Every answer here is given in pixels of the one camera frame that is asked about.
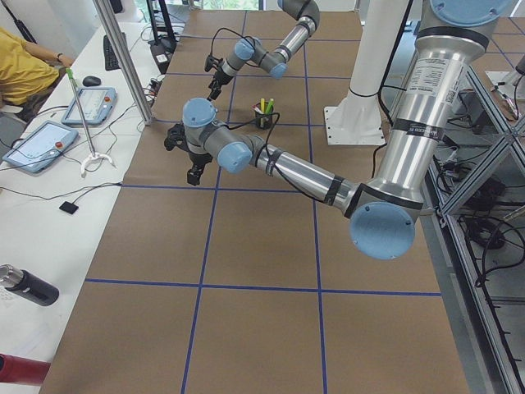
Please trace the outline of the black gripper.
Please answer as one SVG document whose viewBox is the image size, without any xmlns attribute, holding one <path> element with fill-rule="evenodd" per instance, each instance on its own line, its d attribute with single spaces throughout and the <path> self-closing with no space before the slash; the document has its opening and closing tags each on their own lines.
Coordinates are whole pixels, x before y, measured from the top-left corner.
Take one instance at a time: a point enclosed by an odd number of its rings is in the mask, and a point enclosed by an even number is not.
<svg viewBox="0 0 525 394">
<path fill-rule="evenodd" d="M 192 167 L 187 171 L 187 183 L 192 186 L 199 186 L 204 169 L 212 162 L 213 157 L 207 152 L 195 153 L 191 148 L 188 148 L 188 155 L 192 162 Z"/>
<path fill-rule="evenodd" d="M 232 77 L 225 73 L 220 67 L 217 68 L 213 78 L 212 82 L 208 86 L 208 88 L 211 90 L 210 94 L 208 95 L 209 101 L 214 101 L 218 98 L 218 96 L 221 94 L 221 88 L 224 85 L 228 85 L 230 81 L 232 80 Z"/>
</svg>

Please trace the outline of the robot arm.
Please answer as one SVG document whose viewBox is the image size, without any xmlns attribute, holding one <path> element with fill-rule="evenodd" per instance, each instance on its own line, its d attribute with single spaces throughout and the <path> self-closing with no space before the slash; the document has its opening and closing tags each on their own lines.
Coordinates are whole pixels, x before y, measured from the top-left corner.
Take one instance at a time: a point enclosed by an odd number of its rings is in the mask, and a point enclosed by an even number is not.
<svg viewBox="0 0 525 394">
<path fill-rule="evenodd" d="M 261 41 L 252 36 L 240 36 L 231 53 L 224 58 L 209 53 L 204 70 L 214 70 L 208 88 L 208 100 L 213 101 L 221 94 L 221 88 L 237 76 L 242 67 L 252 62 L 275 79 L 280 79 L 288 68 L 288 62 L 304 43 L 316 32 L 320 23 L 320 11 L 314 1 L 279 1 L 278 7 L 293 17 L 297 24 L 274 50 L 266 50 Z"/>
<path fill-rule="evenodd" d="M 471 63 L 486 52 L 508 3 L 423 3 L 416 61 L 409 69 L 399 111 L 390 120 L 385 155 L 373 160 L 371 178 L 358 184 L 272 146 L 268 140 L 238 135 L 217 119 L 214 100 L 245 64 L 253 63 L 280 78 L 292 56 L 318 30 L 320 11 L 314 1 L 281 1 L 279 7 L 296 24 L 275 50 L 269 52 L 259 39 L 242 36 L 227 57 L 207 58 L 205 68 L 213 72 L 210 93 L 206 98 L 190 99 L 182 109 L 185 148 L 193 163 L 188 181 L 197 184 L 211 161 L 230 173 L 247 166 L 259 168 L 310 199 L 338 208 L 349 219 L 352 242 L 365 255 L 398 258 L 413 244 L 423 205 L 422 180 L 460 83 Z"/>
</svg>

